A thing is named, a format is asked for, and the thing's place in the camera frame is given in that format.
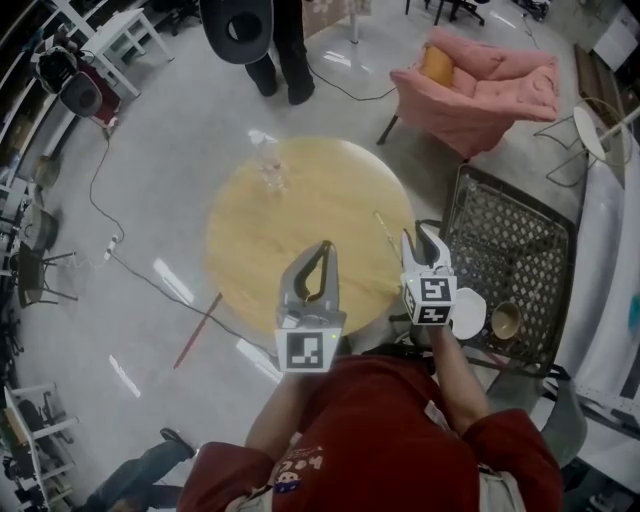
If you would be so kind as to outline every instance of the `sleeve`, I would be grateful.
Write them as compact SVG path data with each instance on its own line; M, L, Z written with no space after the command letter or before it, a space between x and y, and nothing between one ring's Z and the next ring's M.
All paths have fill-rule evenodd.
M560 468L523 410L511 409L482 418L462 439L479 462L515 478L528 512L561 510Z
M178 512L218 512L236 498L267 484L274 462L252 448L207 443L198 453Z

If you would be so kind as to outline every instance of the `black woven tray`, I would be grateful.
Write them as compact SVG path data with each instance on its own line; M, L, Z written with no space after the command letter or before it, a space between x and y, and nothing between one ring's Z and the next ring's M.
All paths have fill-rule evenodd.
M458 288L475 290L487 303L484 328L464 343L529 363L530 375L546 375L571 297L575 226L469 165L458 170L445 211L440 237L451 251ZM520 330L509 340L496 338L489 325L504 301L515 303L522 315Z

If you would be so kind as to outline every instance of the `clear water bottle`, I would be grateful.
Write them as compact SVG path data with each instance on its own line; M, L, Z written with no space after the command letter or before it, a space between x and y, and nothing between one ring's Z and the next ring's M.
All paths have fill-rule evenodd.
M266 134L252 137L252 142L258 150L258 168L270 191L281 191L286 188L285 167L277 151L278 141Z

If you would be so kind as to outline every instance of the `person wearing red shirt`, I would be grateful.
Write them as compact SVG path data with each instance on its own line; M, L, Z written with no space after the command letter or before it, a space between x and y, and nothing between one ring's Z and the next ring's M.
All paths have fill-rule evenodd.
M529 417L491 413L449 327L429 338L438 383L383 355L286 374L244 447L201 448L178 512L559 511L560 470Z

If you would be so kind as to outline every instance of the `gray floor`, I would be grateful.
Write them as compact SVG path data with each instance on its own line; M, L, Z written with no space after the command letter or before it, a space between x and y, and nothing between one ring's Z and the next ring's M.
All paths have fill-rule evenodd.
M402 2L374 2L373 11L360 20L358 45L349 42L347 20L307 44L318 73L363 97L392 87L389 70L408 66L419 56L435 16L434 6L425 12L418 0L409 16ZM485 27L461 14L451 30L511 48L534 47L520 11L509 0L493 0L480 12L487 18ZM567 115L577 101L571 46L544 25L529 23L540 49L560 60L562 114ZM441 25L449 25L446 17ZM142 95L123 110L94 187L96 202L126 230L117 251L131 267L161 283L153 266L161 260L193 293L194 306L206 309L211 304L216 288L204 270L207 217L216 192L254 154L250 130L279 139L322 135L359 144L398 175L417 218L441 217L446 183L461 158L401 122L386 145L376 146L394 113L395 92L359 103L316 80L313 98L290 107L284 84L275 97L263 99L243 68L214 55L199 26L165 40L176 56L173 62L167 63L148 43L149 53L128 70ZM552 141L532 137L540 127L516 123L495 150L472 163L576 219L579 189L561 189L544 179L566 155ZM575 137L571 131L564 135L567 140ZM159 441L163 426L180 429L194 444L242 442L274 386L236 349L237 338L211 322L174 371L200 317L168 302L115 261L93 268L103 261L116 233L88 198L105 148L98 127L81 121L64 148L60 178L46 195L47 209L62 223L52 253L75 250L78 264L91 261L81 268L58 269L50 284L57 282L80 300L36 305L22 314L22 382L55 381L66 410L81 421L70 446L78 465L70 473L77 501L125 459ZM563 177L571 181L576 172L569 168ZM224 304L216 315L243 336L255 335ZM184 464L168 481L184 481L187 474Z

